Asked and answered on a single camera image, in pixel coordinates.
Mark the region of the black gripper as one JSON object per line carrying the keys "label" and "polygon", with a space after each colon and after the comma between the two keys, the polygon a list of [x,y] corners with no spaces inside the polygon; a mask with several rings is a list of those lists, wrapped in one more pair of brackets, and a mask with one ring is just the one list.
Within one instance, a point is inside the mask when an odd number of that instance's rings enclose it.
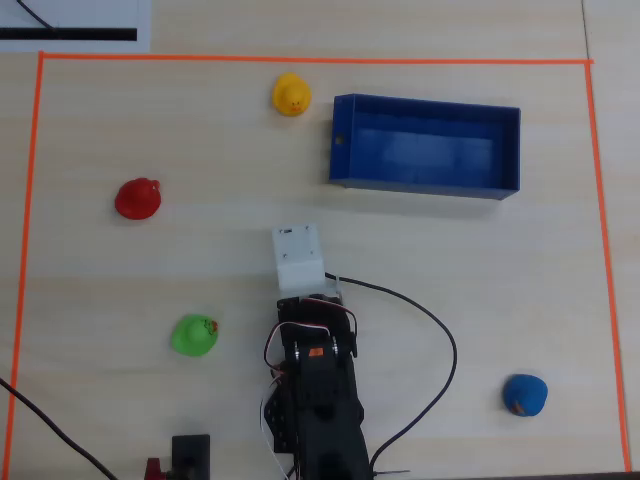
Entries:
{"label": "black gripper", "polygon": [[287,359],[293,359],[294,346],[316,348],[331,341],[337,355],[358,356],[358,322],[355,314],[337,297],[294,297],[277,302],[277,332]]}

